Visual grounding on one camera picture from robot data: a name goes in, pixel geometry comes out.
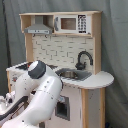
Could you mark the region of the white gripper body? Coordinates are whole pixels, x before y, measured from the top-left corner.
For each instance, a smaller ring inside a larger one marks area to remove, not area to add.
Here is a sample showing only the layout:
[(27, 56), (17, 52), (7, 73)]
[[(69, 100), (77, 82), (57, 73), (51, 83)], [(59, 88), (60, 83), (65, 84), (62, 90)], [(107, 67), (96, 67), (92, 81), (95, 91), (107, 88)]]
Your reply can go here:
[(0, 115), (5, 114), (12, 108), (14, 104), (14, 100), (15, 100), (14, 92), (7, 93), (5, 96), (0, 96)]

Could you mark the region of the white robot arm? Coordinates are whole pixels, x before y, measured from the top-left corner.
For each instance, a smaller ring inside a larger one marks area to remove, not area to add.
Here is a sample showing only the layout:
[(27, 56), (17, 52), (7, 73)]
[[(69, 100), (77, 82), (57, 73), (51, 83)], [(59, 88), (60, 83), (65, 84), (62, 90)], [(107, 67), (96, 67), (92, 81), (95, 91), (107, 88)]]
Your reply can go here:
[(39, 128), (38, 124), (49, 120), (63, 88), (60, 77), (44, 62), (33, 62), (28, 71), (16, 81), (15, 99), (0, 115), (0, 120), (14, 112), (14, 109), (29, 94), (36, 93), (27, 108), (17, 117), (6, 121), (1, 128)]

